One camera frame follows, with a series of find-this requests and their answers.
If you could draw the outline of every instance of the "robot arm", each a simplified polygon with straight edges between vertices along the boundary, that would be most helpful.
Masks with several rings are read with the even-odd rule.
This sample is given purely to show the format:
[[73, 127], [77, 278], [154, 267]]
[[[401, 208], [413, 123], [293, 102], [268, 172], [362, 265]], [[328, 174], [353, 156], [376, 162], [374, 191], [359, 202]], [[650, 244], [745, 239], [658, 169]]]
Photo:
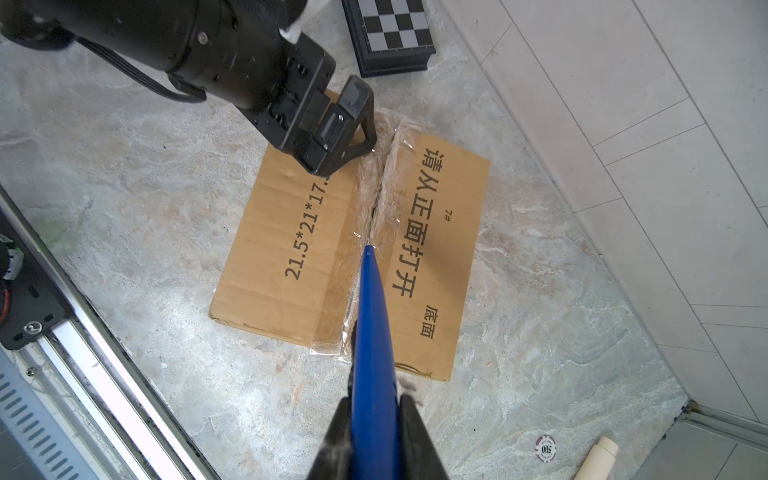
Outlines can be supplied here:
[[[376, 143], [373, 92], [352, 76], [337, 103], [336, 63], [291, 25], [306, 0], [0, 0], [0, 33], [38, 50], [77, 41], [155, 93], [234, 104], [279, 150], [328, 177]], [[284, 35], [295, 43], [287, 41]], [[119, 54], [168, 73], [173, 92]], [[351, 144], [358, 127], [366, 139]]]

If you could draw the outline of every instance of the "cardboard box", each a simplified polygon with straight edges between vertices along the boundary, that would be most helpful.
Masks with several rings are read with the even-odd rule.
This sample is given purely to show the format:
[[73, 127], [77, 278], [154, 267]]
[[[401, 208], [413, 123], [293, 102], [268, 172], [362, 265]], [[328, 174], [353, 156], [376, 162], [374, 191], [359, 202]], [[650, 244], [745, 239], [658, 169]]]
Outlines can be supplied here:
[[268, 147], [210, 316], [348, 355], [371, 243], [397, 366], [448, 380], [489, 163], [393, 112], [376, 113], [376, 130], [376, 150], [329, 179]]

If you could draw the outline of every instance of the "beige plastic pipe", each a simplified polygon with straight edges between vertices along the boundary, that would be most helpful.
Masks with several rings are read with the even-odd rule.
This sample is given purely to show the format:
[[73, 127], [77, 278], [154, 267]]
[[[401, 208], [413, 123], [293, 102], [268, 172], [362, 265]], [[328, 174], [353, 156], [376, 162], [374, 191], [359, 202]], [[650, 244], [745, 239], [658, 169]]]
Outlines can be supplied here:
[[581, 464], [574, 480], [606, 480], [616, 463], [619, 445], [608, 437], [600, 437]]

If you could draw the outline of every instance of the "black cable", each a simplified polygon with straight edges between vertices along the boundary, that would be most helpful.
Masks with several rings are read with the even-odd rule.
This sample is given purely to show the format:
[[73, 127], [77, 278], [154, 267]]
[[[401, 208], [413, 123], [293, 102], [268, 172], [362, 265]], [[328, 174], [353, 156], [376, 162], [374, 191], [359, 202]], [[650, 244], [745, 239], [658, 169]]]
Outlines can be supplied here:
[[134, 79], [137, 83], [142, 84], [146, 88], [149, 88], [161, 97], [165, 97], [170, 100], [181, 101], [188, 104], [198, 104], [205, 101], [205, 94], [202, 94], [200, 97], [196, 97], [194, 95], [180, 94], [175, 91], [168, 90], [163, 85], [157, 83], [155, 80], [152, 80], [152, 78], [150, 78], [147, 74], [131, 65], [131, 63], [115, 53], [114, 50], [102, 47], [98, 43], [94, 43], [82, 37], [78, 38], [78, 43], [86, 47], [88, 50], [94, 52], [110, 65], [114, 66], [117, 70], [122, 71], [127, 76]]

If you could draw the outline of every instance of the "white poker chip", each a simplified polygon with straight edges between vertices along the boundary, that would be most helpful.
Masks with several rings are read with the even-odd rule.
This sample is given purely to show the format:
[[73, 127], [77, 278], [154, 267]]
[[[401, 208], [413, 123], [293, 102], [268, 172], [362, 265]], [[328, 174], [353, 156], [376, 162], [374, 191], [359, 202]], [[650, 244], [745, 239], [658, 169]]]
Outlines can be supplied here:
[[542, 435], [536, 440], [536, 456], [544, 463], [549, 463], [554, 458], [558, 446], [549, 435]]

